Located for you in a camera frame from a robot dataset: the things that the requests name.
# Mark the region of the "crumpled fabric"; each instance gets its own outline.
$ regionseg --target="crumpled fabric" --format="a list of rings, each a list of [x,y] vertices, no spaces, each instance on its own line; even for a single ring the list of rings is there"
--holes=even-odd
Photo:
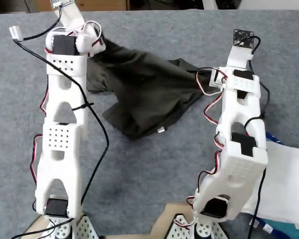
[[[118,102],[103,117],[129,138],[167,129],[202,96],[195,80],[198,68],[183,59],[167,61],[107,39],[105,44],[105,51],[88,60],[87,90],[114,92]],[[210,71],[199,79],[207,87]]]

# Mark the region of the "metal bracket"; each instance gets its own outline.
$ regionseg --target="metal bracket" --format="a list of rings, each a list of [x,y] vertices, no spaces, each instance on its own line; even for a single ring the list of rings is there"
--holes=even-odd
[[[55,224],[60,223],[58,220],[52,220]],[[50,222],[46,228],[53,226]],[[57,227],[54,232],[49,235],[52,230],[42,233],[42,237],[46,239],[66,239],[70,233],[70,224],[63,225],[61,227]],[[90,219],[87,216],[83,216],[82,219],[76,224],[76,228],[73,229],[72,225],[72,239],[99,239],[98,234],[93,228],[93,225]]]
[[[51,2],[51,6],[54,9],[58,9],[60,7],[65,7],[72,3],[75,3],[75,0],[67,0],[66,2],[63,2],[62,0],[50,0],[50,2]]]
[[[174,219],[181,224],[188,224],[183,214],[176,214]],[[228,239],[225,232],[216,222],[208,221],[206,223],[196,223],[188,229],[182,228],[171,223],[164,239]]]

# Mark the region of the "cardboard piece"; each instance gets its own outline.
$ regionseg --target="cardboard piece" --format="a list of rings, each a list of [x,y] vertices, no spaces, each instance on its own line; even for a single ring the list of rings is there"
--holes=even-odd
[[[102,239],[164,239],[175,214],[183,214],[188,222],[193,220],[191,207],[186,203],[168,203],[159,218],[154,223],[150,234],[105,236]],[[48,220],[38,217],[26,230],[32,232],[46,228]],[[36,239],[40,234],[21,237],[21,239]]]
[[[75,0],[81,11],[125,11],[130,9],[129,0]],[[38,11],[52,11],[49,0],[36,0]]]

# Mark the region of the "white cloth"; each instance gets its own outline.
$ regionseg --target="white cloth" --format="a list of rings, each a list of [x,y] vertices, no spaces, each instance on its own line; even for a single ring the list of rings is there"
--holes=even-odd
[[[257,217],[299,224],[299,149],[268,141],[267,152],[269,163]],[[260,179],[243,213],[254,214]]]

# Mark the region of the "gray carpet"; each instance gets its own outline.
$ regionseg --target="gray carpet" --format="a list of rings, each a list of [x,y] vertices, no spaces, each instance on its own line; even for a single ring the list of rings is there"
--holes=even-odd
[[[140,11],[89,12],[108,38],[151,51],[163,58],[183,57],[196,66],[223,66],[234,28],[262,38],[253,66],[272,92],[266,129],[285,144],[299,147],[299,11]],[[0,15],[0,239],[23,232],[36,218],[31,209],[35,185],[29,172],[32,137],[40,133],[38,105],[46,84],[45,65],[18,48],[8,27],[24,36],[46,29],[52,13]],[[44,54],[45,39],[26,45]],[[91,95],[98,114],[116,102],[111,94]],[[166,132],[129,141],[104,122],[110,149],[91,186],[84,211],[104,234],[148,233],[167,202],[182,202],[196,187],[198,173],[212,168],[213,125],[203,117],[204,97]],[[220,105],[211,110],[220,115]],[[90,139],[81,145],[83,183],[87,183],[105,140],[90,115]],[[245,239],[250,215],[239,215],[224,228],[232,239]],[[256,230],[257,238],[271,238]]]

